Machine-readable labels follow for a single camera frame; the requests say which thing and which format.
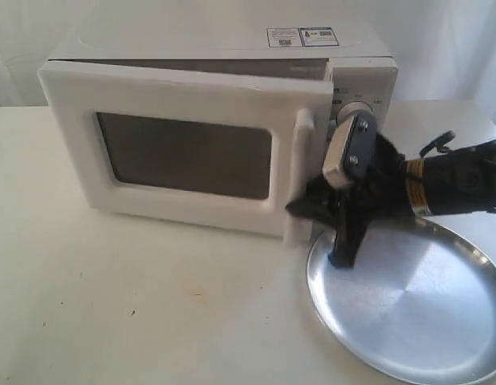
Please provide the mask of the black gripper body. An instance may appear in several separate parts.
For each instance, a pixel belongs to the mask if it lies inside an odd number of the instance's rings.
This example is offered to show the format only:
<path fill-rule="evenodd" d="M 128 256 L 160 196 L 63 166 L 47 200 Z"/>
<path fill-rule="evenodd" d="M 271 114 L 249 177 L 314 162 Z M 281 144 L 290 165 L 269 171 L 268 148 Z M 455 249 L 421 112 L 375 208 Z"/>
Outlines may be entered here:
<path fill-rule="evenodd" d="M 412 217 L 402 169 L 405 156 L 378 134 L 374 152 L 362 180 L 339 190 L 336 229 L 358 229 L 372 220 Z"/>

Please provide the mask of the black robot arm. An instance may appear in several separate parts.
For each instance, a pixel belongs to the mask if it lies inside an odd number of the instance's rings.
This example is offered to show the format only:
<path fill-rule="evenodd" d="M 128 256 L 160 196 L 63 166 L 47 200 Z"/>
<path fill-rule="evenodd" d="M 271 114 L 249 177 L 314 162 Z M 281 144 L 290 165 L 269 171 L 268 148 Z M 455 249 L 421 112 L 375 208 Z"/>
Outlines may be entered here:
<path fill-rule="evenodd" d="M 350 186 L 333 188 L 325 175 L 319 175 L 286 210 L 335 230 L 329 261 L 336 268 L 355 265 L 375 220 L 496 213 L 496 140 L 450 149 L 435 139 L 428 147 L 439 155 L 407 160 L 387 138 L 377 135 L 356 146 L 355 164 L 343 166 Z"/>

